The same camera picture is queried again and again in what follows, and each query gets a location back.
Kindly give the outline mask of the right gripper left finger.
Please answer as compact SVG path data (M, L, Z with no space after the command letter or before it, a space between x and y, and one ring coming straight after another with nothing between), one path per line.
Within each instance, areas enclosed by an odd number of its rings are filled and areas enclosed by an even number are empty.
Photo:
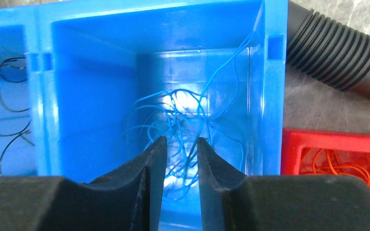
M167 139L90 183L0 177L0 231L156 231Z

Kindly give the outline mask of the blue double plastic bin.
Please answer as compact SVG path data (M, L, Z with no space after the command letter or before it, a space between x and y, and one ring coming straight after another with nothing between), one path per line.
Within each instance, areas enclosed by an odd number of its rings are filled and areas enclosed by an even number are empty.
M286 0L0 9L0 177L90 183L167 139L158 231L201 231L199 137L278 175Z

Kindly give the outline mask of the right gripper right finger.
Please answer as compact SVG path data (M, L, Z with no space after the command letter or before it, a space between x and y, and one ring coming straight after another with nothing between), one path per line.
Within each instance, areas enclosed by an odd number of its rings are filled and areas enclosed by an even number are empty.
M370 231L370 189L351 176L247 176L198 139L205 231Z

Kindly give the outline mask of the red plastic bin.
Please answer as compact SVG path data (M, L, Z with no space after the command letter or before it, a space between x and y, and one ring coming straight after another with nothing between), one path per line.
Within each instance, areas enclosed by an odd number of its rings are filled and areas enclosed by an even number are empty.
M282 175L347 175L370 188L370 134L285 128Z

